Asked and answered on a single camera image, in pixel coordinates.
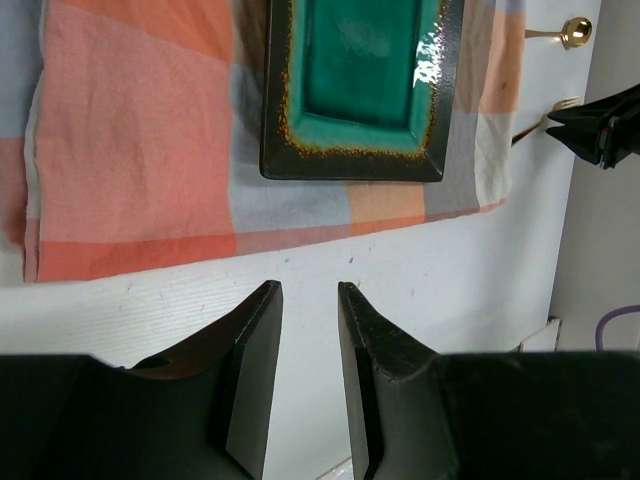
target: plate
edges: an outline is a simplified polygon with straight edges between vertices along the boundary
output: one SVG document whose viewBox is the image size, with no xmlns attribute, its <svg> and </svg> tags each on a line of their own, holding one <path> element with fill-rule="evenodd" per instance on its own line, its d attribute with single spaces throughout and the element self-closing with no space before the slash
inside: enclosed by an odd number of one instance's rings
<svg viewBox="0 0 640 480">
<path fill-rule="evenodd" d="M 271 0 L 260 170 L 442 180 L 464 0 Z"/>
</svg>

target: spoon handle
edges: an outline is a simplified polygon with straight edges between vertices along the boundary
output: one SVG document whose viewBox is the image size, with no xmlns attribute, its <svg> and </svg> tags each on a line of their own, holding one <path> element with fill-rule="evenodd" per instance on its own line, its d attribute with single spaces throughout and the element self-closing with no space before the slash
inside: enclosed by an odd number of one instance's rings
<svg viewBox="0 0 640 480">
<path fill-rule="evenodd" d="M 533 37 L 561 37 L 562 32 L 541 32 L 539 30 L 525 30 L 524 38 L 533 38 Z"/>
</svg>

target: cable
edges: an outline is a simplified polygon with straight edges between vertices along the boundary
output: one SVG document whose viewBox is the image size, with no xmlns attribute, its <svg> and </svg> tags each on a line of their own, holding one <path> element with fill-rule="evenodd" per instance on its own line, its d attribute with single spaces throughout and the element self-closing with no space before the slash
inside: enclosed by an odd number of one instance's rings
<svg viewBox="0 0 640 480">
<path fill-rule="evenodd" d="M 621 317 L 622 315 L 628 315 L 630 313 L 640 313 L 640 305 L 629 305 L 628 307 L 616 308 L 600 319 L 598 325 L 596 325 L 596 350 L 604 350 L 603 336 L 604 327 L 607 326 L 607 323 L 614 318 Z"/>
</svg>

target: rectangular plate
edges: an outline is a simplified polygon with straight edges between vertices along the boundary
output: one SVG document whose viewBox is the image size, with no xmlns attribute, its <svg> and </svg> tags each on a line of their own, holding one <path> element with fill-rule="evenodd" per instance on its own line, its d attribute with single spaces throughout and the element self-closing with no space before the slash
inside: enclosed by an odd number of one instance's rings
<svg viewBox="0 0 640 480">
<path fill-rule="evenodd" d="M 271 0 L 260 170 L 438 182 L 464 0 Z"/>
</svg>

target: gray stripe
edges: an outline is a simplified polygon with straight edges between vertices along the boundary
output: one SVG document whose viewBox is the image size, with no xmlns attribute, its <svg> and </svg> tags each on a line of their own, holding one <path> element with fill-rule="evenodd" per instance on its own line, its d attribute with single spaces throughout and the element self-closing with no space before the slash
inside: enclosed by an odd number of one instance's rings
<svg viewBox="0 0 640 480">
<path fill-rule="evenodd" d="M 22 137 L 42 71 L 42 0 L 0 2 L 0 137 Z"/>
<path fill-rule="evenodd" d="M 475 177 L 477 128 L 477 113 L 453 112 L 444 179 L 440 183 L 425 184 L 427 217 L 479 208 Z"/>
<path fill-rule="evenodd" d="M 260 175 L 262 75 L 232 65 L 231 103 L 229 204 L 234 230 L 242 233 L 350 224 L 344 182 L 275 181 Z"/>
</svg>

